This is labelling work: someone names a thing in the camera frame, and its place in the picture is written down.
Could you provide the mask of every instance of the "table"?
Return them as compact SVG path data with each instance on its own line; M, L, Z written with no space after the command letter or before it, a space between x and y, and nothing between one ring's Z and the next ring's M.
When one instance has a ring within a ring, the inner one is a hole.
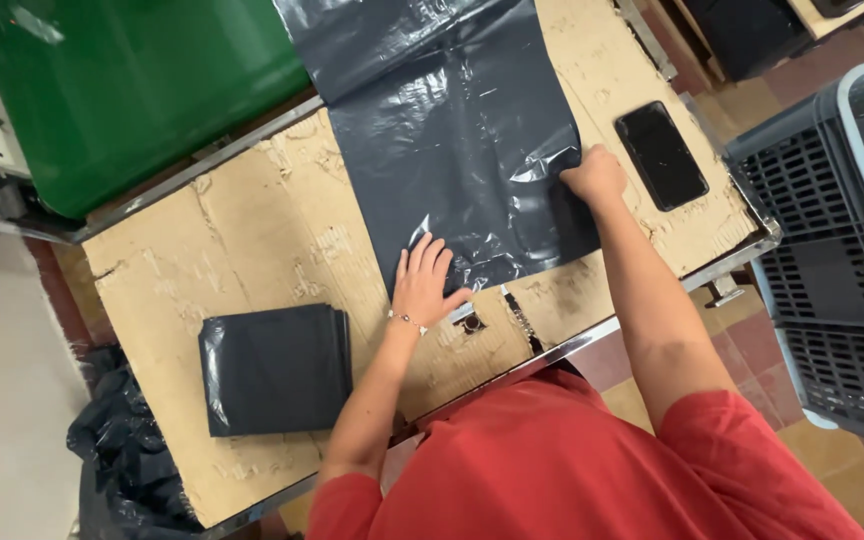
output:
M841 17L827 19L815 8L812 0L788 0L812 38L819 40L864 14L864 3Z
M686 276L754 234L748 204L712 144L613 3L535 4L582 144L602 142L618 154L630 173L626 202L673 271ZM654 100L665 104L709 184L706 196L671 212L655 208L613 128ZM388 297L323 109L201 172L83 246L189 502L211 527L307 479L329 435L210 438L196 339L202 320L329 302L349 313L357 378L378 346ZM128 206L140 208L142 198ZM601 251L507 287L520 316L493 287L471 301L483 329L466 334L448 321L430 328L401 392L407 419L532 358L523 321L553 349L614 314Z

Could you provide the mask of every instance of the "smartphone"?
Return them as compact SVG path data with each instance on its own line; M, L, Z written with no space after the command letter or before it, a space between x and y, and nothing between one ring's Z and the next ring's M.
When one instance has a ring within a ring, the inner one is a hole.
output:
M615 130L659 210L669 212L709 193L706 178L663 102L621 116Z

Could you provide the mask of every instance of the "gray plastic crate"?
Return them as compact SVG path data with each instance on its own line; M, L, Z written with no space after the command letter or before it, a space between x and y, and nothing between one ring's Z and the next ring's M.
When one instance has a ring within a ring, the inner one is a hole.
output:
M862 436L863 133L864 64L726 148L785 233L753 267L798 399Z

